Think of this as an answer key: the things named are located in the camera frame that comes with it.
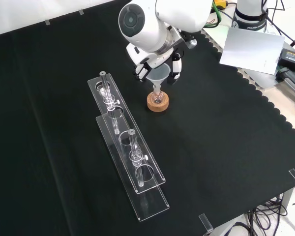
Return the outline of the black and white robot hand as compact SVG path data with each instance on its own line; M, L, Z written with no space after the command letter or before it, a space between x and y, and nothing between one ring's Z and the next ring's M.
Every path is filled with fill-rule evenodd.
M170 79L168 84L174 84L179 78L182 71L182 56L177 52L177 48L171 48L163 54L149 53L129 43L126 47L128 55L135 65L134 75L141 82L147 78L151 70L163 65L169 58L172 61L170 69Z

